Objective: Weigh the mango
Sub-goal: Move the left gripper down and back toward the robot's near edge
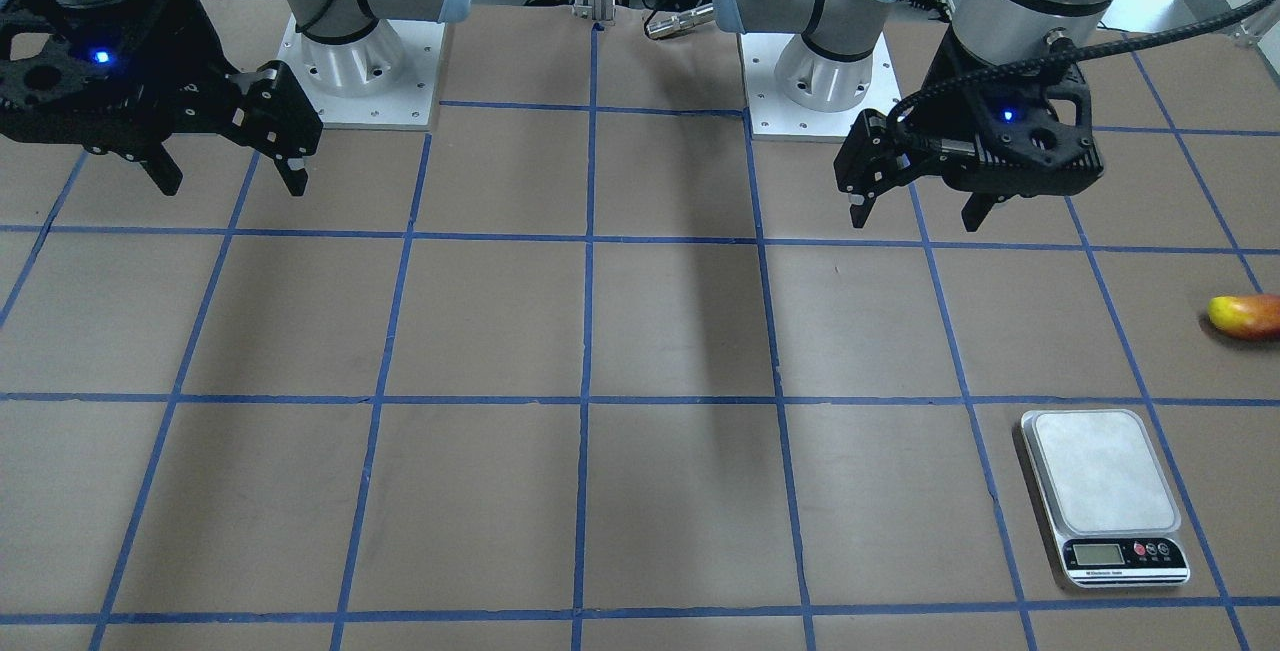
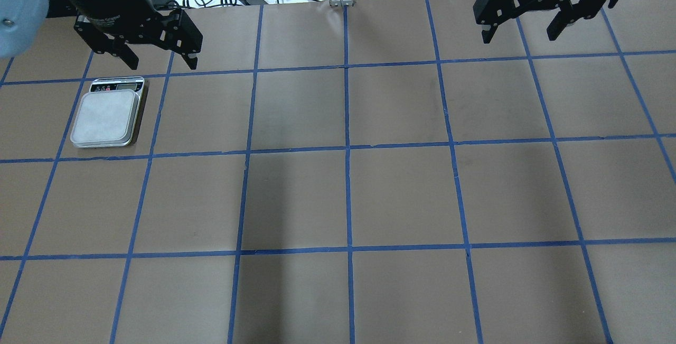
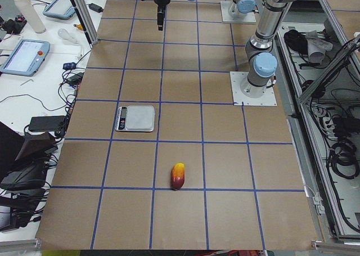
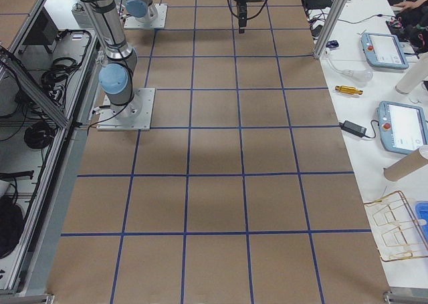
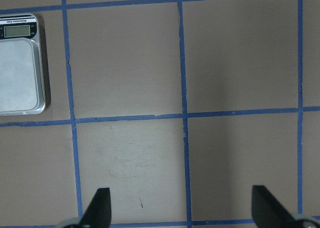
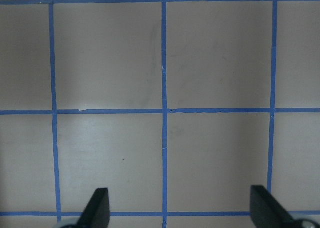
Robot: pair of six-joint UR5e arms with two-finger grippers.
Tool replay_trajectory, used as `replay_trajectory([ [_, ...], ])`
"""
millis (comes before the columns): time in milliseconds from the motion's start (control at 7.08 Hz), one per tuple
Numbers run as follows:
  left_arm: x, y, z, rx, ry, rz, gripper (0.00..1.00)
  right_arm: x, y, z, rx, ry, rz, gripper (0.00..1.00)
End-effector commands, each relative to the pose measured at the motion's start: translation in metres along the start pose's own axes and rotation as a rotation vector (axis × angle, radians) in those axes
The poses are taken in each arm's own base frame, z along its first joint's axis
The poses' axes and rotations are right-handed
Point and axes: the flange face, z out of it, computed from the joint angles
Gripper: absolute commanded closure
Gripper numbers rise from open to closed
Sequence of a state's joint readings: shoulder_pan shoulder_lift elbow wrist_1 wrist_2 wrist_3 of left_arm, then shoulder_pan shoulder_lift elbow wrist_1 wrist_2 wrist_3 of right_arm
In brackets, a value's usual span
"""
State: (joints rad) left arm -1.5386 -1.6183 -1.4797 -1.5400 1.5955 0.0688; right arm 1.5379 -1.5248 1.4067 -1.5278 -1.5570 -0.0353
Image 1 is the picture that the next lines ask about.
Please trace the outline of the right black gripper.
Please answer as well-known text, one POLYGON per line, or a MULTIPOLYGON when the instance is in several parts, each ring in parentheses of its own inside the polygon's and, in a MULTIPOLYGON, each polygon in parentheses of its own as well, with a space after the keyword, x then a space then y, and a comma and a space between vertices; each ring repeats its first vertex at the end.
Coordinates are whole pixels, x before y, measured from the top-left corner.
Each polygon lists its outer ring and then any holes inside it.
POLYGON ((175 132, 216 133, 278 156, 285 191, 302 197, 323 122, 283 60, 238 72, 201 0, 3 3, 9 139, 138 153, 173 197, 183 171, 155 145, 175 132))

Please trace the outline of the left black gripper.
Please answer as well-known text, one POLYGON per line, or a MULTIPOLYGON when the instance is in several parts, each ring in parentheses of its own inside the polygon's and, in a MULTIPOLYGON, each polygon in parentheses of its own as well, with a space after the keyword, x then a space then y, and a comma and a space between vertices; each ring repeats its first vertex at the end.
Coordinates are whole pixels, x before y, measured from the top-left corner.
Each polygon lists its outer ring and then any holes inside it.
POLYGON ((877 197, 920 176, 969 192, 965 231, 978 231, 1004 197, 1071 196, 1105 174, 1092 128, 1091 90, 1076 64, 1027 69, 928 93, 936 84, 987 69, 954 31, 940 45, 916 104, 890 115, 860 113, 835 159, 855 230, 877 197))

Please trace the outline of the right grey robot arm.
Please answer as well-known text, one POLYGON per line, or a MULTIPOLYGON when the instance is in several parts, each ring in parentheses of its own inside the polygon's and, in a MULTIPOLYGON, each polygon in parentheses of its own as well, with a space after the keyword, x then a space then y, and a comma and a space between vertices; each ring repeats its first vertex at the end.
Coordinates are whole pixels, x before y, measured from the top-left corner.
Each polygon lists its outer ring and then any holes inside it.
POLYGON ((471 0, 288 0, 297 61, 241 72, 201 0, 3 0, 3 136, 138 164, 163 194, 174 133, 214 133, 273 160, 291 194, 323 122, 301 84, 352 98, 402 69, 393 20, 457 23, 471 0))

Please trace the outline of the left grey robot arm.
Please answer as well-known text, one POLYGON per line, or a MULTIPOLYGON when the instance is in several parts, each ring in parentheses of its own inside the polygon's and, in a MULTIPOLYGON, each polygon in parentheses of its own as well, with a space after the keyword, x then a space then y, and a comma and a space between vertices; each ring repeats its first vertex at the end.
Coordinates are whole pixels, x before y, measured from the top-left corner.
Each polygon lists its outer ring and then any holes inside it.
MULTIPOLYGON (((897 0, 713 0, 730 33, 783 33, 774 78, 817 113, 844 113, 872 82, 873 51, 897 0)), ((960 0, 922 90, 897 110, 865 109, 835 159, 854 226, 922 176, 968 194, 966 230, 1011 197, 1069 197, 1105 174, 1083 49, 1114 0, 960 0)))

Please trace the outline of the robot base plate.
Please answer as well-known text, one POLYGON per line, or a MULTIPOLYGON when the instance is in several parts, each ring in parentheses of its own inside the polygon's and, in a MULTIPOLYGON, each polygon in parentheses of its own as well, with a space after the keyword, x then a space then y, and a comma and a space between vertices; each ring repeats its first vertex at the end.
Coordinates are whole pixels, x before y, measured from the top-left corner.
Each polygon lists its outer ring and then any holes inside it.
POLYGON ((353 42, 305 37, 289 18, 278 58, 325 130, 430 130, 449 26, 381 19, 353 42))
POLYGON ((742 81, 746 91, 751 136, 765 141, 836 142, 849 136, 859 113, 876 109, 890 113, 901 98, 899 81, 890 58, 887 38, 881 35, 869 67, 870 78, 863 84, 858 104, 847 110, 813 110, 788 98, 774 68, 790 41, 787 33, 748 33, 739 36, 742 81))

